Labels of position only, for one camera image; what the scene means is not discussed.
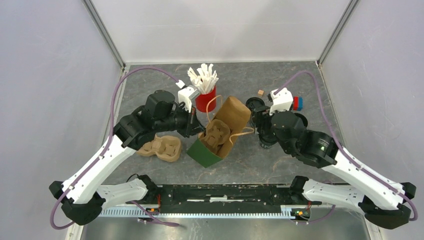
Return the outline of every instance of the small wooden block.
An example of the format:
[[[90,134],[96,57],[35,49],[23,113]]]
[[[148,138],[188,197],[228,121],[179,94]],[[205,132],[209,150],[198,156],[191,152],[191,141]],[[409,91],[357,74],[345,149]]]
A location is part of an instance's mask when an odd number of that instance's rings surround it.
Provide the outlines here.
[[[259,90],[259,91],[257,91],[257,96],[258,97],[262,97],[262,95],[264,95],[264,91],[263,90]]]

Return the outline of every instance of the red cup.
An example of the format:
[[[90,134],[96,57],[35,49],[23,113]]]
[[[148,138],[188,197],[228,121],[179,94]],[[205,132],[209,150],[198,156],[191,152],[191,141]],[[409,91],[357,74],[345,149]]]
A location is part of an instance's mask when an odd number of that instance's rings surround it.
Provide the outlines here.
[[[207,94],[200,94],[196,98],[196,108],[202,113],[206,113],[206,105],[208,105],[209,101],[217,96],[217,86],[213,87],[213,90]],[[211,112],[217,106],[217,100],[214,99],[210,102],[209,107],[207,108],[208,112]]]

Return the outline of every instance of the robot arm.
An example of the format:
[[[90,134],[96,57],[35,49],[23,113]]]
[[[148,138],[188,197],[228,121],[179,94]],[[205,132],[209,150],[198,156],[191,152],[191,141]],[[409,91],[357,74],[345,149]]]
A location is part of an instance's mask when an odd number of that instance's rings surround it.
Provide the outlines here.
[[[259,134],[260,145],[270,148],[278,143],[286,154],[306,165],[332,173],[351,185],[329,185],[297,176],[291,185],[293,196],[298,196],[298,200],[320,201],[355,210],[364,214],[370,222],[387,229],[409,221],[411,210],[404,205],[404,199],[398,193],[412,199],[416,191],[413,184],[397,183],[378,174],[343,148],[360,167],[352,164],[331,136],[308,130],[306,117],[290,111],[293,97],[286,88],[277,95],[270,94],[270,100],[273,101],[271,107],[257,97],[246,102],[252,112],[250,123]],[[397,192],[365,171],[388,183]]]
[[[179,103],[176,103],[172,93],[157,90],[147,97],[145,105],[122,117],[113,128],[111,144],[103,156],[100,154],[106,143],[73,176],[50,185],[56,199],[69,189],[61,201],[65,215],[75,223],[85,225],[109,207],[132,200],[149,202],[154,198],[156,185],[146,175],[118,185],[101,184],[124,160],[152,141],[156,133],[176,130],[183,137],[189,137],[202,132],[204,127],[197,119],[196,109],[191,106],[191,100],[198,94],[195,87],[184,86],[178,92]],[[92,164],[78,183],[71,186]]]

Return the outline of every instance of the metal corner post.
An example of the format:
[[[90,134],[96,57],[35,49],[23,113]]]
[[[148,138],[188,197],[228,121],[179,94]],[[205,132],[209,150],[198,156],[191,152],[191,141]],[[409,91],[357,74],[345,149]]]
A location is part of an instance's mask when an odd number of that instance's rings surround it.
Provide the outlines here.
[[[104,41],[106,42],[107,46],[109,47],[110,51],[112,52],[113,57],[115,58],[116,62],[121,68],[125,67],[125,62],[122,59],[117,47],[115,46],[114,42],[112,41],[111,36],[108,33],[108,30],[106,29],[105,25],[103,24],[102,19],[99,16],[99,13],[97,12],[92,0],[81,0],[82,3],[84,3],[85,7],[87,8],[88,13],[90,14],[94,24],[96,25],[98,31],[100,32],[101,36],[103,37]]]
[[[343,28],[345,27],[346,23],[348,22],[349,18],[351,17],[352,13],[355,10],[355,7],[357,6],[358,2],[360,0],[350,0],[349,4],[347,5],[346,9],[343,12],[343,15],[341,16],[340,20],[338,21],[334,31],[331,34],[330,39],[328,40],[327,44],[324,47],[324,50],[322,51],[321,55],[319,56],[316,63],[318,65],[321,65],[326,57],[328,56],[331,48],[333,47],[334,43],[336,42],[337,38],[339,38],[340,33],[342,32]]]

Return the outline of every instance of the floor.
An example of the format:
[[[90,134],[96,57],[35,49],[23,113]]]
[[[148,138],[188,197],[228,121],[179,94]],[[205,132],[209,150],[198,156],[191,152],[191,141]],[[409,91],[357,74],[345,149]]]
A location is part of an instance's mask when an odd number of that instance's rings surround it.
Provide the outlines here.
[[[187,70],[197,69],[199,64],[162,64],[156,65],[177,78],[189,83]],[[311,61],[301,62],[239,62],[216,63],[213,66],[219,81],[216,85],[217,95],[225,98],[237,97],[242,103],[250,97],[255,97],[258,90],[264,90],[263,99],[271,90],[277,89],[296,72],[309,70],[317,77],[324,111],[336,129],[339,128],[332,110],[328,93],[320,72]],[[135,108],[144,105],[146,98],[155,90],[167,90],[177,94],[178,88],[169,77],[153,70],[139,71],[130,76],[126,82],[118,119],[130,114]],[[288,86],[294,96],[303,97],[302,114],[308,118],[308,128],[329,133],[321,116],[314,84],[309,76],[301,75]],[[197,112],[200,121],[206,125],[205,113]],[[249,134],[241,136],[222,161],[204,168],[186,155],[186,150],[196,140],[196,136],[183,138],[176,132],[159,134],[179,136],[183,142],[181,157],[176,162],[166,162],[156,156],[141,157],[133,155],[123,162],[105,181],[105,184],[120,184],[134,173],[147,174],[156,184],[228,184],[228,183],[291,183],[297,175],[306,176],[316,181],[331,180],[342,182],[336,176],[307,166],[302,162],[284,154],[283,150],[274,145],[270,149],[259,146],[258,136]]]
[[[312,209],[319,218],[328,209]],[[287,219],[170,218],[180,227],[145,225],[135,218],[98,217],[84,228],[82,240],[369,240],[363,217],[336,209],[325,221],[298,225]]]

